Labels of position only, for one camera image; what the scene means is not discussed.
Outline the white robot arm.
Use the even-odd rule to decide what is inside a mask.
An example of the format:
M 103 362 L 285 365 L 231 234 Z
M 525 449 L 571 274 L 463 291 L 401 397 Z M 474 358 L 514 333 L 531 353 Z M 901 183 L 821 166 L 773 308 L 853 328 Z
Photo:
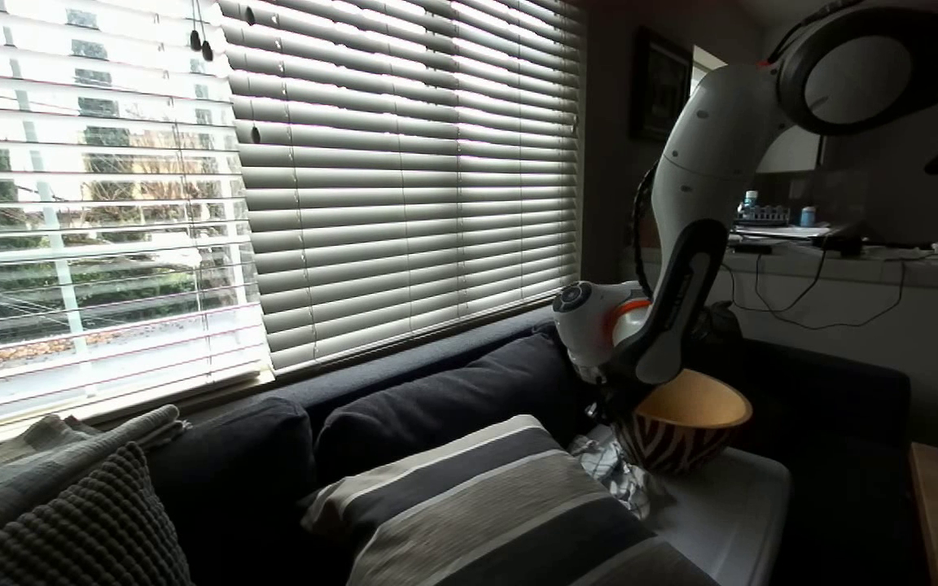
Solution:
M 839 137 L 926 108 L 938 108 L 938 0 L 839 0 L 795 23 L 761 61 L 711 73 L 648 178 L 662 271 L 643 308 L 627 283 L 573 281 L 554 299 L 568 358 L 597 387 L 597 418 L 626 422 L 685 372 L 736 205 L 785 126 Z

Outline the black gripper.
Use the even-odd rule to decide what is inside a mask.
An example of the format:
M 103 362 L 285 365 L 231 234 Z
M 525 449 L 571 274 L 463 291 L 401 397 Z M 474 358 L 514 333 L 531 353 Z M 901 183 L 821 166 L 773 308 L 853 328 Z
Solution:
M 668 358 L 648 354 L 614 354 L 600 369 L 597 385 L 597 418 L 605 422 L 622 422 L 631 410 L 663 380 L 674 378 L 674 365 Z

